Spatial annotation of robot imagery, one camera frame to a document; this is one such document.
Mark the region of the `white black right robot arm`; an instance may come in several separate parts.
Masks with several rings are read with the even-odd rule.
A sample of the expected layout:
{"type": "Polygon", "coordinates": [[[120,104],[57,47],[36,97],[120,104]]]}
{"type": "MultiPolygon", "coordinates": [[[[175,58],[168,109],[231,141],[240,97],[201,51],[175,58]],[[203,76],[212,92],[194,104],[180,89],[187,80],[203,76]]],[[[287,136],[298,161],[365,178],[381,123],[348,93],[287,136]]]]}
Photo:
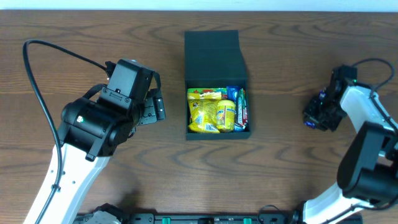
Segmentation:
{"type": "Polygon", "coordinates": [[[334,183],[302,202],[291,223],[338,223],[362,210],[383,211],[397,204],[397,123],[379,101],[378,87],[358,81],[358,63],[332,70],[330,84],[303,111],[312,129],[335,131],[348,117],[356,136],[334,183]]]}

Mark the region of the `black cardboard gift box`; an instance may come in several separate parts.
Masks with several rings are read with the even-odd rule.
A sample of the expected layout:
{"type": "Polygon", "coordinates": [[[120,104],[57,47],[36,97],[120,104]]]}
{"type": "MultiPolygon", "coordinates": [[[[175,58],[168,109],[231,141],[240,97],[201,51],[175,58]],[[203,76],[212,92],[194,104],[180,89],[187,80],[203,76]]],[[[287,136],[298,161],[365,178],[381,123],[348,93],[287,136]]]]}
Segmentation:
{"type": "Polygon", "coordinates": [[[248,93],[248,70],[239,45],[237,30],[186,31],[184,33],[185,88],[238,86],[246,94],[248,126],[242,132],[194,133],[186,130],[186,140],[248,139],[252,122],[248,93]]]}

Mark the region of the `blue Dairy Milk chocolate bar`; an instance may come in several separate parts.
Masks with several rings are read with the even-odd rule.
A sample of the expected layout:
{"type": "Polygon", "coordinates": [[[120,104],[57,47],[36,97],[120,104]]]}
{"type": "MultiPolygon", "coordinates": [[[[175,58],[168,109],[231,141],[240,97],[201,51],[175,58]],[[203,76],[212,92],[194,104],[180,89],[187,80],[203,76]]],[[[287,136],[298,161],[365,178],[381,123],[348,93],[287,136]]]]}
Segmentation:
{"type": "Polygon", "coordinates": [[[326,96],[324,90],[320,90],[318,95],[311,98],[305,109],[303,110],[303,123],[309,128],[326,131],[326,127],[319,122],[320,108],[322,101],[326,96]]]}

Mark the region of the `blue Oreo cookie pack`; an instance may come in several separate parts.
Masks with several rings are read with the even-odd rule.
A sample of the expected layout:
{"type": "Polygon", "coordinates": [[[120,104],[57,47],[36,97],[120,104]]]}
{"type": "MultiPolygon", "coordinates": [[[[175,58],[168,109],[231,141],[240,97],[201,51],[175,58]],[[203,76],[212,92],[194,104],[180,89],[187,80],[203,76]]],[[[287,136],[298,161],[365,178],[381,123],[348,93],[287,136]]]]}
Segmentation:
{"type": "MultiPolygon", "coordinates": [[[[236,103],[239,90],[240,90],[240,87],[238,87],[238,86],[227,86],[226,87],[227,99],[236,103]]],[[[244,126],[235,122],[234,123],[234,132],[243,132],[243,131],[244,131],[244,126]]]]}

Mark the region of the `Haribo gummy worms bag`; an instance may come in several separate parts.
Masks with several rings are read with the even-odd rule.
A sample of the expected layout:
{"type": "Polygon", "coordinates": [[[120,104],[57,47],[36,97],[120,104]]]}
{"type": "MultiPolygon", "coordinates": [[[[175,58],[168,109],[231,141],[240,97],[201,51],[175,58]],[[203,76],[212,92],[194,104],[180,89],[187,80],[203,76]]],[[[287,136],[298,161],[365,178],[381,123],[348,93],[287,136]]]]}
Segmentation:
{"type": "Polygon", "coordinates": [[[187,100],[226,100],[226,88],[189,88],[187,100]]]}

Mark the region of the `yellow snack bag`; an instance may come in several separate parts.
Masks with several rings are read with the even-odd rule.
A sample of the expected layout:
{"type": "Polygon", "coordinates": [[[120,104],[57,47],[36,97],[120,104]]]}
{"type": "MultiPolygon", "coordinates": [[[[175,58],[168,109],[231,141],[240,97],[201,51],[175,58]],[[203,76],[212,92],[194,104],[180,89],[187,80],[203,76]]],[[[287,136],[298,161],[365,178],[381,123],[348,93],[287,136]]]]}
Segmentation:
{"type": "Polygon", "coordinates": [[[221,99],[221,92],[187,93],[191,116],[189,130],[195,133],[219,133],[216,110],[221,99]]]}

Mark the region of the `green red white candy bar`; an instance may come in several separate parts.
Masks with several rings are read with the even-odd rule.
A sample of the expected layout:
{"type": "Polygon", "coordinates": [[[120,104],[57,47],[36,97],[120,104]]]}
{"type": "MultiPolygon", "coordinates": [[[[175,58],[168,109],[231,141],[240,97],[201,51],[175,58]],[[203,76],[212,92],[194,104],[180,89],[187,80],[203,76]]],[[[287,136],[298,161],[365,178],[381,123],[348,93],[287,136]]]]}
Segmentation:
{"type": "Polygon", "coordinates": [[[238,91],[236,98],[236,124],[245,129],[248,123],[246,94],[243,88],[238,91]]]}

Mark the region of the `yellow candy tub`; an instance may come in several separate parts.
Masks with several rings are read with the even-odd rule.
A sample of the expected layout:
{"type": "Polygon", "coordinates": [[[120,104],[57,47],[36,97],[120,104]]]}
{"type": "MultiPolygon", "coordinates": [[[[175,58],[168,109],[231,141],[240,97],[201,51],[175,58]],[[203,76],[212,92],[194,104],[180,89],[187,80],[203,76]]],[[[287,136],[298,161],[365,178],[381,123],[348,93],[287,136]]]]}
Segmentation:
{"type": "Polygon", "coordinates": [[[236,105],[231,100],[218,102],[216,110],[216,127],[221,133],[233,131],[235,122],[236,105]]]}

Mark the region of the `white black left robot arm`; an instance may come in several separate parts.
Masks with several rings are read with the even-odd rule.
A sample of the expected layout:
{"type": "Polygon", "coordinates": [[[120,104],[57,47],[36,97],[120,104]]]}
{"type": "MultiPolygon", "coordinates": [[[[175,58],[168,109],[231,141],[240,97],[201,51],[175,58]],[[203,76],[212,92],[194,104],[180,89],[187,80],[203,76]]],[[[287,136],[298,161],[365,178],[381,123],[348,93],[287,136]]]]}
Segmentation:
{"type": "Polygon", "coordinates": [[[116,148],[139,125],[165,119],[157,72],[133,60],[108,62],[111,77],[67,104],[44,182],[25,223],[72,223],[116,148]]]}

